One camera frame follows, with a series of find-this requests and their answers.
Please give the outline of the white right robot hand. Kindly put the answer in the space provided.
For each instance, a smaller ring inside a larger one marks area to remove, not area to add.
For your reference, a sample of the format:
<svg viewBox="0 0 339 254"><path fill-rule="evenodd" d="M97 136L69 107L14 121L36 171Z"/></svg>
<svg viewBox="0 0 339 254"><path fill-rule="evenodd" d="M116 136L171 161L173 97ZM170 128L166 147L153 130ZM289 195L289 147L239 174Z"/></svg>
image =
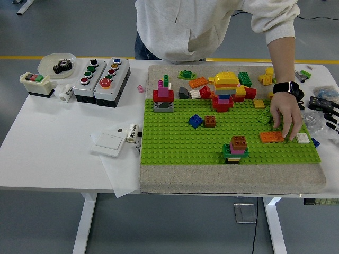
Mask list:
<svg viewBox="0 0 339 254"><path fill-rule="evenodd" d="M327 121L326 126L338 133L338 104L335 102L331 103L331 108L323 109L324 119Z"/></svg>

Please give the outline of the person's left hand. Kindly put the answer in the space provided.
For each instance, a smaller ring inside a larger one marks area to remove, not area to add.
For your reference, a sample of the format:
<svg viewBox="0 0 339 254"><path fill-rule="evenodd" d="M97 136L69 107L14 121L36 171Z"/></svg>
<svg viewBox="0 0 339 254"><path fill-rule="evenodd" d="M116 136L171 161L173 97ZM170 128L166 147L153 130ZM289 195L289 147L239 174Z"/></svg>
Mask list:
<svg viewBox="0 0 339 254"><path fill-rule="evenodd" d="M271 100L270 111L273 128L280 126L282 117L282 137L289 135L289 140L292 141L302 127L302 116L296 98L287 92L277 92Z"/></svg>

